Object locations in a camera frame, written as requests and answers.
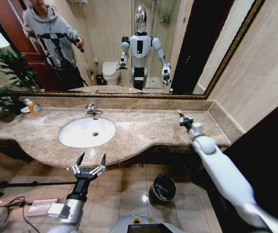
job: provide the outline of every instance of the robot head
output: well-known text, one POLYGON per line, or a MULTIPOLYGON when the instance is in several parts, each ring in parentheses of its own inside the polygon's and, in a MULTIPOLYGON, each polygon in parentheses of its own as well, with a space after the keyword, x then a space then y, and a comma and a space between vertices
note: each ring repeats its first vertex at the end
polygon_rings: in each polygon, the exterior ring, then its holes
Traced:
POLYGON ((145 26, 147 24, 147 11, 145 7, 139 6, 135 12, 135 22, 137 24, 137 30, 139 33, 145 31, 145 26))

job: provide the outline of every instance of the humanoid robot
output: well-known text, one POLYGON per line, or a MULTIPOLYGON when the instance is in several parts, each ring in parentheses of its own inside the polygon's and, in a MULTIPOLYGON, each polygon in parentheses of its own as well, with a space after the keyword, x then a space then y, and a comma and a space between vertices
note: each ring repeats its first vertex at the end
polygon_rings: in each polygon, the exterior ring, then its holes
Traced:
POLYGON ((169 86, 170 79, 170 64, 165 63, 164 51, 162 44, 158 38, 152 38, 145 32, 147 24, 147 13, 145 7, 139 6, 135 12, 135 21, 137 32, 129 39, 124 36, 122 38, 121 47, 123 50, 118 69, 127 69, 129 58, 129 48, 132 55, 133 67, 131 69, 132 86, 136 89, 143 89, 144 82, 147 79, 147 57, 150 54, 150 47, 153 46, 157 52, 158 58, 163 65, 162 76, 163 83, 169 86))

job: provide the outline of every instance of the gray hoodie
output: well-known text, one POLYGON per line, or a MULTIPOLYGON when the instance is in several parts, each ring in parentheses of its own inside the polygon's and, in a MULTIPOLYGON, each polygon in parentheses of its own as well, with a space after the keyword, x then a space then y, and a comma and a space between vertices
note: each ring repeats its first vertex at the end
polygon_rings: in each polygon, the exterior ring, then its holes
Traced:
MULTIPOLYGON (((75 40, 75 38, 80 35, 76 30, 74 30, 68 22, 60 15, 58 15, 50 6, 47 6, 48 14, 46 19, 41 19, 34 11, 33 7, 30 6, 28 10, 23 12, 23 31, 25 35, 32 41, 38 42, 38 35, 43 35, 45 33, 66 33, 71 40, 75 40)), ((50 39, 43 39, 47 49, 50 53, 50 56, 53 59, 56 67, 60 69, 60 55, 50 39)), ((73 67, 76 67, 76 60, 74 51, 72 48, 72 43, 67 38, 60 38, 60 47, 61 52, 65 59, 67 59, 73 67)))

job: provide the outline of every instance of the white sink basin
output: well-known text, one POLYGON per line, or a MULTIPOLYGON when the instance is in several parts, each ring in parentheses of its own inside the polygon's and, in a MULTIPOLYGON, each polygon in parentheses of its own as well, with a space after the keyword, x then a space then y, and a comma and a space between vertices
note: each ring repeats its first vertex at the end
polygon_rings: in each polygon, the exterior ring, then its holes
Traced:
POLYGON ((67 123, 59 141, 67 147, 89 148, 103 145, 115 134, 113 122, 102 118, 81 118, 67 123))

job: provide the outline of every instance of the orange soap bottle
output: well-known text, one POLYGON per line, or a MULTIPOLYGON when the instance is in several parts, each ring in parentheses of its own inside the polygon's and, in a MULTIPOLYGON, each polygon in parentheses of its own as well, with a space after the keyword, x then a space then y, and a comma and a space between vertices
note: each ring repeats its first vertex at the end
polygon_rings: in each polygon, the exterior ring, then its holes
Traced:
POLYGON ((24 100, 27 104, 27 106, 30 109, 30 112, 34 115, 34 116, 38 116, 42 113, 42 110, 40 108, 40 106, 38 106, 36 103, 34 103, 33 101, 31 101, 30 99, 25 99, 24 100))

